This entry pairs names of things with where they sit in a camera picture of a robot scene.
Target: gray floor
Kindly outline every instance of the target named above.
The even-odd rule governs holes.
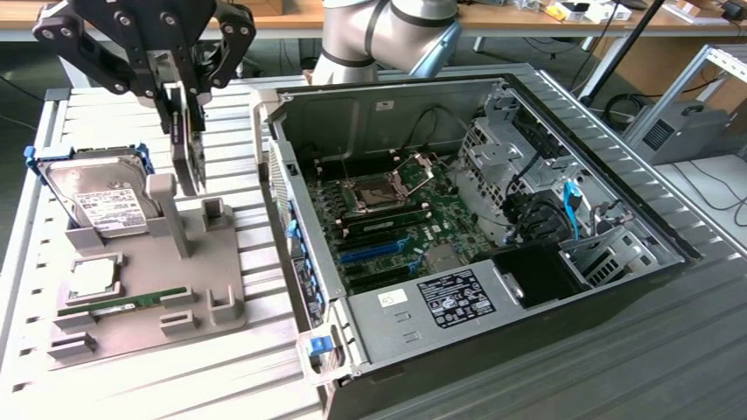
[[[550,42],[541,38],[533,42],[534,46],[548,52],[561,52],[569,44]],[[552,59],[548,53],[538,52],[521,38],[492,38],[484,46],[484,53],[472,51],[473,38],[464,38],[457,52],[449,62],[450,66],[473,66],[510,62],[528,62],[534,68],[546,70],[566,86],[570,83],[577,67],[586,56],[580,48],[560,53]],[[315,43],[305,42],[302,55],[318,53],[321,48]],[[59,88],[69,85],[61,64],[55,57],[41,49],[34,43],[0,44],[0,74],[42,97],[47,88]],[[249,48],[246,55],[261,69],[262,76],[298,74],[298,53],[294,42],[278,40],[257,40]],[[581,81],[593,69],[596,59],[590,58],[584,72],[578,77]],[[604,98],[621,92],[628,92],[630,87],[618,78],[609,81],[602,90],[597,103],[604,103]],[[3,82],[0,81],[0,116],[13,118],[35,126],[41,112],[41,103],[26,96]],[[0,118],[0,263],[5,257],[5,245],[13,225],[17,199],[21,193],[23,179],[23,146],[33,142],[33,130],[7,122]]]

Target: metal table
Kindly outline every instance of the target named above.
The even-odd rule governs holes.
[[[742,413],[747,251],[668,181],[640,170],[645,164],[608,130],[592,126],[596,117],[574,106],[544,72],[528,65],[502,65],[460,67],[442,74],[501,72],[521,79],[696,246],[704,261],[593,329],[372,418],[701,418],[717,410]],[[396,72],[381,74],[382,79],[398,77]],[[273,83],[302,80],[233,83],[215,92],[206,109],[207,191],[237,209],[247,329],[59,371],[39,369],[50,307],[45,299],[54,289],[43,264],[53,258],[54,244],[63,241],[65,216],[29,175],[0,282],[0,303],[6,305],[0,343],[9,337],[0,392],[9,410],[22,410],[31,418],[58,417],[63,410],[75,418],[321,416],[318,396],[302,382],[294,355],[294,322],[251,157],[247,88]],[[169,171],[157,119],[130,96],[78,89],[66,101],[46,102],[37,146],[135,140],[149,143],[157,171]],[[178,198],[179,207],[194,203]]]

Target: metal rack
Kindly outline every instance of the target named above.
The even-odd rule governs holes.
[[[645,113],[632,125],[628,127],[622,141],[625,144],[634,148],[636,145],[642,141],[642,137],[649,132],[650,128],[656,124],[661,113],[665,111],[666,107],[674,102],[681,92],[689,86],[692,80],[700,74],[702,67],[712,63],[718,66],[730,76],[738,78],[747,83],[747,45],[704,45],[702,49],[689,62],[685,70],[681,72],[676,78],[672,86],[668,88],[666,92],[661,95],[657,100],[656,105],[650,108],[650,111]],[[705,90],[697,96],[700,102],[705,102],[710,95],[714,93],[717,88],[722,85],[726,77],[721,76],[717,81],[710,83]]]

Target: workbench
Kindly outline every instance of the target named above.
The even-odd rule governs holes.
[[[702,260],[662,282],[632,282],[594,297],[609,302],[634,299],[593,328],[541,346],[526,342],[526,351],[504,364],[370,419],[694,419],[718,412],[722,418],[742,416],[747,249],[630,155],[588,110],[573,105],[570,94],[544,72],[516,64],[454,67],[440,75],[505,72],[517,76]],[[397,72],[381,73],[382,80],[401,77]],[[207,196],[222,197],[237,215],[247,314],[241,331],[46,371],[49,298],[58,282],[49,267],[57,263],[54,249],[65,246],[66,215],[27,173],[0,279],[0,399],[7,418],[321,417],[322,403],[302,380],[294,350],[287,295],[293,283],[285,282],[278,269],[249,115],[249,88],[299,84],[299,76],[234,81],[215,91],[205,108]],[[167,139],[157,117],[130,94],[74,89],[67,100],[45,102],[37,148],[59,142],[101,147],[137,140],[149,145],[155,172],[169,172]],[[178,208],[198,203],[182,196],[175,201]]]
[[[38,9],[47,2],[0,1],[0,42],[33,41],[30,29],[35,23]],[[282,16],[255,17],[255,37],[258,39],[318,39],[322,36],[322,0],[285,0]],[[613,41],[608,45],[600,65],[582,88],[585,95],[596,84],[612,56],[620,50],[632,28],[640,21],[642,11],[633,10],[629,20],[613,21],[605,37]],[[481,50],[485,38],[514,37],[598,37],[604,24],[584,20],[558,22],[542,12],[517,10],[513,6],[473,4],[458,6],[458,21],[462,37],[476,37],[474,51]],[[214,21],[202,33],[203,39],[219,39]],[[737,37],[742,30],[733,25],[692,25],[665,10],[660,10],[648,23],[641,37]],[[106,40],[90,31],[94,39]],[[65,72],[75,88],[89,86],[87,78],[62,61]]]

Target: green circuit board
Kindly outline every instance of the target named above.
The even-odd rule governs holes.
[[[398,168],[397,172],[401,184],[408,191],[412,191],[426,180],[424,167],[413,159]],[[373,290],[437,272],[425,258],[428,249],[433,247],[450,246],[453,256],[461,264],[466,264],[474,254],[493,248],[490,241],[472,221],[469,210],[457,193],[453,190],[449,191],[450,180],[445,171],[440,166],[433,165],[432,172],[433,178],[412,192],[404,203],[408,206],[426,203],[426,210],[414,216],[412,214],[397,216],[397,225],[402,225],[402,227],[388,227],[381,224],[385,232],[378,235],[394,235],[396,238],[405,238],[402,251],[349,263],[341,262],[344,252],[337,250],[337,247],[344,246],[350,240],[341,237],[338,219],[341,215],[348,215],[350,218],[356,216],[356,196],[345,186],[382,184],[386,173],[381,172],[321,183],[309,182],[306,185],[326,235],[332,258],[337,263],[340,278],[352,293]],[[370,202],[374,206],[384,208],[392,206],[386,202],[377,203],[376,195],[368,198],[373,199]],[[373,237],[373,235],[362,235],[362,240],[366,237]],[[368,281],[378,273],[381,273],[380,278]]]

